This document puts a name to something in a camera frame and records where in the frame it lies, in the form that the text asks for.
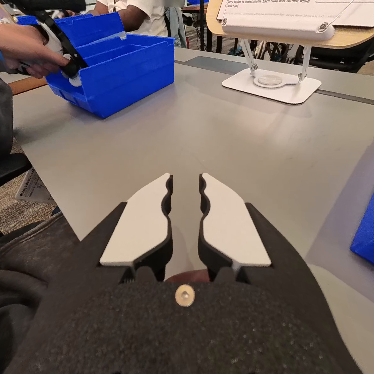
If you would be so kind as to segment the printed instruction sheet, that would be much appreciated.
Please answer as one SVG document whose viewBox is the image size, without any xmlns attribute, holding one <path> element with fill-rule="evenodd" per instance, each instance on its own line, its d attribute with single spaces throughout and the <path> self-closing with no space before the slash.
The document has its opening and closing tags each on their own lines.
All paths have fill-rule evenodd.
<svg viewBox="0 0 374 374">
<path fill-rule="evenodd" d="M 364 0 L 228 0 L 222 1 L 217 20 L 228 15 L 319 20 L 335 26 L 373 27 L 374 1 Z"/>
</svg>

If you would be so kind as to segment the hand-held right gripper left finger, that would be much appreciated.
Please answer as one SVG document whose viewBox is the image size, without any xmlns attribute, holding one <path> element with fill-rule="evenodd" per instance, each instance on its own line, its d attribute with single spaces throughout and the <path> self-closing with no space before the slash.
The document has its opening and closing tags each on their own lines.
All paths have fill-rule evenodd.
<svg viewBox="0 0 374 374">
<path fill-rule="evenodd" d="M 100 258 L 105 267 L 152 269 L 163 282 L 166 265 L 173 254 L 171 195 L 173 175 L 165 173 L 139 189 L 125 208 Z"/>
</svg>

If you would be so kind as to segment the person's right hand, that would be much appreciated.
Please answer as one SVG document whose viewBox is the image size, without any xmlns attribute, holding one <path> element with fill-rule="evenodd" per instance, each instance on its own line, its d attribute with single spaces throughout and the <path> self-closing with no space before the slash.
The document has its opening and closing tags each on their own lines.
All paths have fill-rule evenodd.
<svg viewBox="0 0 374 374">
<path fill-rule="evenodd" d="M 207 269 L 191 270 L 179 274 L 175 274 L 165 280 L 172 283 L 208 283 L 210 282 Z"/>
</svg>

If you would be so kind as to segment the blue plastic bin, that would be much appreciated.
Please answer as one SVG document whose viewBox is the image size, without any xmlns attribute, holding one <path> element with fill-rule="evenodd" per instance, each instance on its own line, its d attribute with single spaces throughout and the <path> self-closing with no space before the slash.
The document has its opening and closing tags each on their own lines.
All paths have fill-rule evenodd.
<svg viewBox="0 0 374 374">
<path fill-rule="evenodd" d="M 74 47 L 81 47 L 98 40 L 114 37 L 126 38 L 126 32 L 118 13 L 99 16 L 84 14 L 57 18 L 54 22 L 65 33 Z"/>
<path fill-rule="evenodd" d="M 372 195 L 367 205 L 350 250 L 374 264 L 374 195 Z"/>
<path fill-rule="evenodd" d="M 127 34 L 77 48 L 88 67 L 73 86 L 62 73 L 46 81 L 54 94 L 107 118 L 174 82 L 174 39 Z"/>
</svg>

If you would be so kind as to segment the printed paper sheet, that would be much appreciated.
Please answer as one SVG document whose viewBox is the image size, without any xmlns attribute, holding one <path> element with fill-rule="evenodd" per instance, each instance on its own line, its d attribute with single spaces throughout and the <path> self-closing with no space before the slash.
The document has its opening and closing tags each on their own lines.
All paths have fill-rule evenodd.
<svg viewBox="0 0 374 374">
<path fill-rule="evenodd" d="M 33 203 L 56 204 L 34 168 L 26 172 L 15 199 Z"/>
</svg>

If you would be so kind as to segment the person's left hand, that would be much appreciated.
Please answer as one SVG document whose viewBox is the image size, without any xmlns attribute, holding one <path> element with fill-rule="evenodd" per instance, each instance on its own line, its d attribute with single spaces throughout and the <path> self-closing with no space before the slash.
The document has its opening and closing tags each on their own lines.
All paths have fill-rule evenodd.
<svg viewBox="0 0 374 374">
<path fill-rule="evenodd" d="M 33 26 L 1 24 L 0 49 L 7 72 L 27 63 L 26 72 L 37 79 L 56 73 L 69 63 L 63 55 L 46 46 L 44 36 Z"/>
</svg>

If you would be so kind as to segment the person's legs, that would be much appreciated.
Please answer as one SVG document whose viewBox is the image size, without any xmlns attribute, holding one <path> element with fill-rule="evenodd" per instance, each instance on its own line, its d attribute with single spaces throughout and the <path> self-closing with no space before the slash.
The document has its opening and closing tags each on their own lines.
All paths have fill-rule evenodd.
<svg viewBox="0 0 374 374">
<path fill-rule="evenodd" d="M 51 279 L 79 240 L 61 212 L 0 240 L 0 372 L 30 329 Z"/>
</svg>

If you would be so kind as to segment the person's left forearm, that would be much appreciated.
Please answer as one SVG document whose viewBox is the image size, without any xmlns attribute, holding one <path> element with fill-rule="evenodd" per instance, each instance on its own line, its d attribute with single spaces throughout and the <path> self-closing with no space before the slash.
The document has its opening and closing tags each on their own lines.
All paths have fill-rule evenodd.
<svg viewBox="0 0 374 374">
<path fill-rule="evenodd" d="M 13 145 L 13 94 L 11 87 L 0 80 L 0 155 L 11 153 Z"/>
</svg>

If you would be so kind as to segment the wood and white document stand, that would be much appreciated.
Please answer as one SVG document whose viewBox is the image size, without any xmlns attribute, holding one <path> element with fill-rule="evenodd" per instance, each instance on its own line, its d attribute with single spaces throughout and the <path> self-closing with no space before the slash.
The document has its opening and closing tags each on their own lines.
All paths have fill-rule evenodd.
<svg viewBox="0 0 374 374">
<path fill-rule="evenodd" d="M 286 104 L 304 103 L 321 86 L 319 80 L 307 77 L 312 47 L 347 49 L 373 37 L 373 27 L 335 26 L 310 19 L 228 15 L 218 21 L 221 4 L 222 1 L 209 1 L 207 26 L 215 35 L 238 39 L 248 64 L 248 68 L 223 81 L 222 86 Z M 292 75 L 259 68 L 250 40 L 304 46 L 301 72 Z"/>
</svg>

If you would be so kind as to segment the grey table with wooden edge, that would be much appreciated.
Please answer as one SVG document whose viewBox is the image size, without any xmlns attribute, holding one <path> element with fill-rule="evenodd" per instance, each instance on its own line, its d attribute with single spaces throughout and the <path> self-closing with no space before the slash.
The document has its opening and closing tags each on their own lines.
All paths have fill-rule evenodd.
<svg viewBox="0 0 374 374">
<path fill-rule="evenodd" d="M 22 74 L 0 73 L 0 78 L 10 86 L 13 96 L 46 86 L 45 78 L 37 79 Z"/>
</svg>

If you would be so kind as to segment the grey denim jacket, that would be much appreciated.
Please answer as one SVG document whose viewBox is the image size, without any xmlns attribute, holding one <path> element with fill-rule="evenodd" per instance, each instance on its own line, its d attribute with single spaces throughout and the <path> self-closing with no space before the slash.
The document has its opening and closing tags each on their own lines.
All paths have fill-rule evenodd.
<svg viewBox="0 0 374 374">
<path fill-rule="evenodd" d="M 168 37 L 174 39 L 175 47 L 187 49 L 187 38 L 181 8 L 165 7 L 165 23 Z"/>
</svg>

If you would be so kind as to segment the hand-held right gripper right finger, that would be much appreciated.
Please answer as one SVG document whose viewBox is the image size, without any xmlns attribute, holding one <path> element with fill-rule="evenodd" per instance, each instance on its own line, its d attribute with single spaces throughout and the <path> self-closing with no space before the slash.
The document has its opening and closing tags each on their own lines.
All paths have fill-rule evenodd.
<svg viewBox="0 0 374 374">
<path fill-rule="evenodd" d="M 234 277 L 244 268 L 270 269 L 272 261 L 248 207 L 233 189 L 212 175 L 199 175 L 198 255 L 212 282 L 222 268 Z"/>
</svg>

